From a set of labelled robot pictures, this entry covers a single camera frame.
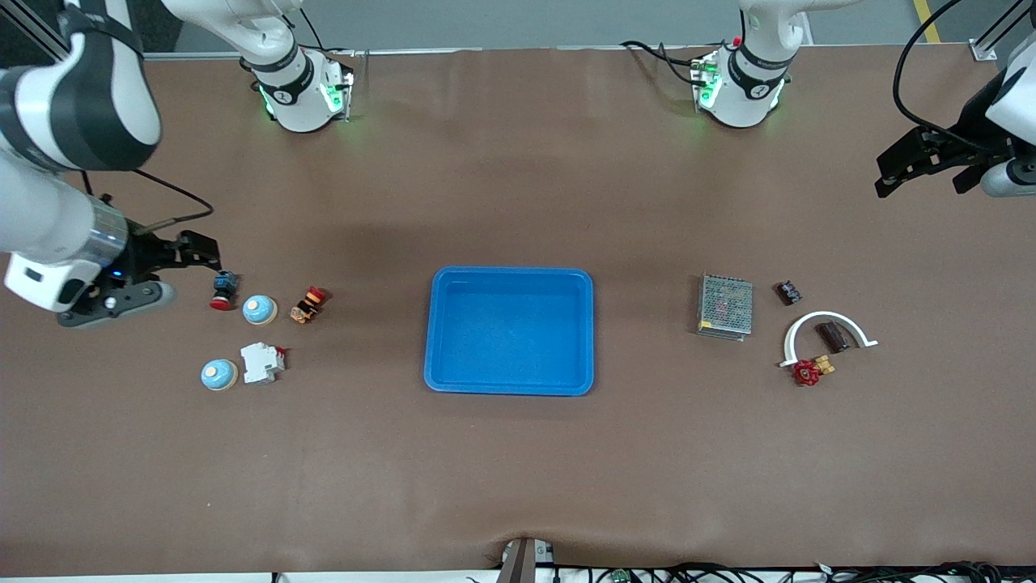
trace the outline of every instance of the red button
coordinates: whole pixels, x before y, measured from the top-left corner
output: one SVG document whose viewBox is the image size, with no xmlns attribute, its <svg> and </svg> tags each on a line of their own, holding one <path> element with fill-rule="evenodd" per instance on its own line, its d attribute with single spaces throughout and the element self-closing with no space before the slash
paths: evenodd
<svg viewBox="0 0 1036 583">
<path fill-rule="evenodd" d="M 230 302 L 228 302 L 226 298 L 212 298 L 212 301 L 208 303 L 208 308 L 213 311 L 225 313 L 233 310 L 230 308 Z"/>
</svg>

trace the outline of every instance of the brown mat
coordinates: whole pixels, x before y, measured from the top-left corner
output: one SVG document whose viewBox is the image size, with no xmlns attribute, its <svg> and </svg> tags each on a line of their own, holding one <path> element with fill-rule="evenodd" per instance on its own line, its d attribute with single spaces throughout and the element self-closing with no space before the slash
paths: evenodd
<svg viewBox="0 0 1036 583">
<path fill-rule="evenodd" d="M 949 173 L 875 198 L 910 126 L 897 54 L 804 50 L 748 130 L 625 52 L 372 58 L 353 122 L 314 135 L 268 122 L 232 61 L 150 63 L 148 169 L 218 207 L 192 227 L 244 294 L 335 298 L 254 328 L 206 308 L 198 268 L 164 274 L 173 307 L 76 332 L 0 294 L 0 574 L 480 567 L 518 535 L 570 563 L 1036 562 L 1036 201 L 956 196 Z M 944 122 L 995 74 L 962 46 L 909 68 Z M 94 181 L 137 220 L 192 208 Z M 589 395 L 429 390 L 451 263 L 589 271 Z M 745 344 L 688 333 L 704 270 L 758 285 Z M 768 289 L 784 279 L 795 308 Z M 798 388 L 775 363 L 812 311 L 881 345 Z M 259 341 L 290 349 L 275 385 L 199 384 Z M 824 351 L 811 331 L 800 350 Z"/>
</svg>

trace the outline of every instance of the orange terminal block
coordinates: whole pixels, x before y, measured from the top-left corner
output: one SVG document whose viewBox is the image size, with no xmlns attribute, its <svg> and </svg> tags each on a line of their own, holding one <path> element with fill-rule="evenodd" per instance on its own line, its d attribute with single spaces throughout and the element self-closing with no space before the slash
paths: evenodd
<svg viewBox="0 0 1036 583">
<path fill-rule="evenodd" d="M 295 308 L 291 309 L 289 316 L 291 316 L 291 320 L 299 324 L 306 324 L 320 312 L 320 307 L 325 301 L 327 301 L 327 294 L 319 287 L 311 285 L 309 290 L 306 291 L 306 297 Z"/>
</svg>

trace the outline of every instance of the white curved plastic part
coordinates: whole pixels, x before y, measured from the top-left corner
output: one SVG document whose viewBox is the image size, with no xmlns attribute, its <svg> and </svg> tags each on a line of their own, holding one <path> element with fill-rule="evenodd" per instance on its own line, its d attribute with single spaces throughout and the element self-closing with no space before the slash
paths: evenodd
<svg viewBox="0 0 1036 583">
<path fill-rule="evenodd" d="M 844 316 L 836 313 L 812 313 L 795 321 L 795 324 L 787 329 L 787 334 L 784 336 L 784 362 L 780 363 L 780 367 L 790 367 L 796 362 L 799 362 L 799 357 L 795 354 L 795 337 L 799 333 L 799 329 L 805 324 L 807 320 L 814 318 L 830 318 L 831 320 L 841 324 L 853 334 L 856 339 L 858 345 L 861 349 L 866 349 L 867 347 L 873 347 L 877 344 L 877 341 L 868 341 L 867 336 L 863 333 L 863 329 L 857 326 L 855 322 L 845 318 Z"/>
</svg>

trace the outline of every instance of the robotic arm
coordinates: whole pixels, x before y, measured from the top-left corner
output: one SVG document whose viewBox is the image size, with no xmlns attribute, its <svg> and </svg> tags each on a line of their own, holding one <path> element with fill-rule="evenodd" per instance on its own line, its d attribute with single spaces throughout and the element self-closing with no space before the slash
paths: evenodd
<svg viewBox="0 0 1036 583">
<path fill-rule="evenodd" d="M 1036 8 L 1030 9 L 1036 27 Z M 976 185 L 992 197 L 1036 195 L 1036 32 L 1007 68 L 979 90 L 948 129 L 918 125 L 877 157 L 874 182 L 885 198 L 925 174 L 965 167 L 953 178 L 963 194 Z"/>
<path fill-rule="evenodd" d="M 67 170 L 135 170 L 162 136 L 125 0 L 66 0 L 71 50 L 51 66 L 0 70 L 0 251 L 4 283 L 74 327 L 168 303 L 154 271 L 220 268 L 215 240 L 163 240 L 108 199 L 65 183 Z"/>
<path fill-rule="evenodd" d="M 695 62 L 694 100 L 733 127 L 762 121 L 784 87 L 784 75 L 805 37 L 809 10 L 830 10 L 860 0 L 741 0 L 745 37 Z"/>
<path fill-rule="evenodd" d="M 281 20 L 303 0 L 163 0 L 176 18 L 230 43 L 259 80 L 266 111 L 286 129 L 313 132 L 349 117 L 353 71 L 299 48 Z"/>
</svg>

